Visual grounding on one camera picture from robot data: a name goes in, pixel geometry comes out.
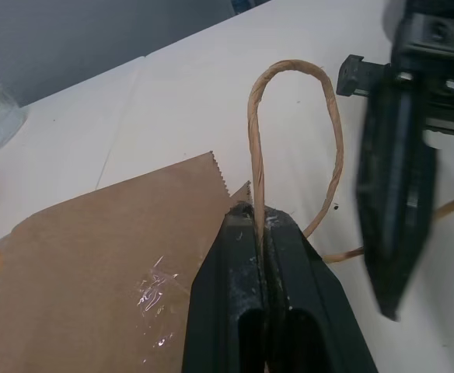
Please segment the white surface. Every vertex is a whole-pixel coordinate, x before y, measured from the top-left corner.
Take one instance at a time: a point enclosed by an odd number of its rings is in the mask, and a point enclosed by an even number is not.
[[[24,218],[96,189],[144,58],[29,107],[0,149],[0,238]]]
[[[240,187],[251,178],[246,102],[257,77],[276,61],[301,58],[323,66],[335,85],[349,54],[387,62],[383,6],[374,0],[274,0],[147,56],[100,187],[209,150],[227,187]],[[335,197],[339,209],[310,239],[321,253],[360,245],[353,180],[365,101],[338,98],[338,104],[346,162]],[[267,204],[304,227],[320,209],[334,166],[320,84],[296,72],[278,75],[260,105],[260,128]],[[381,373],[454,371],[454,350],[442,334],[423,271],[412,281],[397,323],[378,314],[361,259],[334,269]]]
[[[377,0],[273,0],[36,103],[30,123],[0,151],[0,236],[50,204],[210,150],[236,190],[251,177],[246,102],[259,74],[301,58],[323,66],[335,85],[349,54],[387,62],[383,7]],[[320,209],[334,166],[324,103],[315,79],[286,72],[260,105],[267,204],[301,226]],[[339,209],[311,238],[320,253],[360,244],[353,181],[365,101],[338,104],[346,162]],[[454,197],[454,138],[432,141],[444,148],[438,199],[446,201]],[[400,323],[376,311],[361,259],[334,265],[380,373],[454,371],[454,216],[435,229]]]

